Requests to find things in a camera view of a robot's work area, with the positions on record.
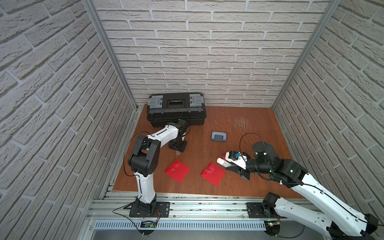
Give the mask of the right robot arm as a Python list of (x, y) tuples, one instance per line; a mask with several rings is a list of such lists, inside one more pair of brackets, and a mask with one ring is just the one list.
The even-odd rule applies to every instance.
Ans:
[(363, 214), (353, 209), (324, 186), (302, 165), (294, 160), (282, 159), (274, 147), (266, 142), (252, 146), (254, 156), (229, 151), (222, 154), (217, 163), (227, 171), (249, 180), (251, 174), (261, 178), (269, 175), (268, 181), (276, 182), (302, 195), (319, 209), (319, 212), (298, 206), (283, 197), (268, 193), (259, 209), (264, 216), (274, 215), (294, 220), (305, 227), (324, 235), (328, 240), (371, 240), (378, 226), (372, 214)]

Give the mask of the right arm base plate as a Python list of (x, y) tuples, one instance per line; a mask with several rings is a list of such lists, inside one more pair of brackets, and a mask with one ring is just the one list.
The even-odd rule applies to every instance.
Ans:
[(280, 218), (280, 216), (276, 213), (273, 207), (269, 207), (264, 203), (250, 202), (246, 203), (246, 207), (250, 219)]

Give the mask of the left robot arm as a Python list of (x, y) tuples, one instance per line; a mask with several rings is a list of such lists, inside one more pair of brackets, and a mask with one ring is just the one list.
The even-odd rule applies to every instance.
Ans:
[(184, 152), (187, 141), (186, 131), (189, 125), (185, 120), (178, 123), (168, 123), (162, 130), (148, 135), (139, 135), (133, 145), (128, 165), (134, 172), (138, 184), (138, 196), (135, 207), (145, 215), (156, 211), (156, 192), (154, 176), (160, 158), (160, 150), (168, 145), (171, 150)]

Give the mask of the white glue stick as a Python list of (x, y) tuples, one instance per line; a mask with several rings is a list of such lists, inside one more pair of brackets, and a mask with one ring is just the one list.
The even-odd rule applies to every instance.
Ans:
[(218, 158), (217, 159), (217, 163), (220, 164), (221, 166), (223, 166), (224, 168), (228, 168), (228, 167), (231, 167), (232, 164), (224, 159), (221, 159), (221, 158)]

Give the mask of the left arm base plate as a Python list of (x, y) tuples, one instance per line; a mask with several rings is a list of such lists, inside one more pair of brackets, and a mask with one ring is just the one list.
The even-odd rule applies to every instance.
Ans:
[(145, 204), (140, 201), (131, 207), (129, 216), (131, 218), (168, 218), (170, 212), (170, 202), (153, 202)]

